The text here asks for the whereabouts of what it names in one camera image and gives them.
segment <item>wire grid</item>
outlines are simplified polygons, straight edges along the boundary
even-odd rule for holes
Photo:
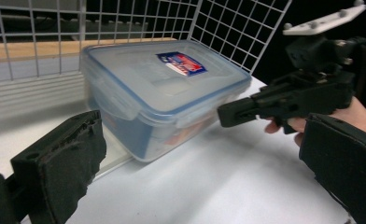
[[[0,81],[79,72],[89,45],[188,39],[253,72],[291,0],[0,0]]]

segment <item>finger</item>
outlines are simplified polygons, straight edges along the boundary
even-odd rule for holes
[[[298,133],[296,134],[296,136],[294,136],[294,142],[297,144],[297,146],[301,146],[302,145],[302,141],[303,141],[303,133]]]
[[[306,120],[302,118],[288,119],[288,125],[299,133],[303,133],[305,129]]]
[[[271,121],[264,129],[266,133],[276,133],[280,129],[280,126],[276,125],[275,121]]]

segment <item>screw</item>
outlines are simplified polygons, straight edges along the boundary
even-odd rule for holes
[[[346,9],[341,9],[338,15],[340,16],[340,18],[345,17],[346,15],[348,15],[348,11]]]
[[[291,25],[290,23],[285,23],[285,25],[283,26],[285,30],[289,30],[291,29],[291,27],[293,27],[293,25]]]
[[[358,6],[361,6],[361,5],[363,5],[364,4],[364,1],[363,0],[356,0],[355,2],[354,2],[354,7],[358,7]]]
[[[311,29],[316,29],[317,28],[317,22],[316,21],[311,21],[309,23],[309,26],[311,27]]]
[[[345,58],[344,59],[344,64],[346,64],[346,65],[350,65],[350,64],[352,64],[352,62],[354,62],[354,61],[350,58]]]
[[[343,47],[345,46],[346,42],[344,40],[336,40],[335,41],[335,45],[337,45],[338,47]]]
[[[320,74],[320,77],[321,78],[325,78],[325,77],[327,77],[328,75],[326,74],[326,73],[324,73],[324,72],[319,72],[319,74]]]

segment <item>white mechanical part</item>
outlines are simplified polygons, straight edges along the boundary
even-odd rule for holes
[[[354,7],[342,9],[339,12],[332,13],[314,21],[308,21],[294,27],[291,24],[286,23],[283,34],[318,35],[334,27],[354,20],[365,9],[366,5],[364,5],[363,1],[355,1]]]

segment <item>container lid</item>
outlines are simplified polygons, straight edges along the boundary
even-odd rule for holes
[[[249,73],[191,41],[96,46],[84,54],[142,107],[161,117],[250,81]]]

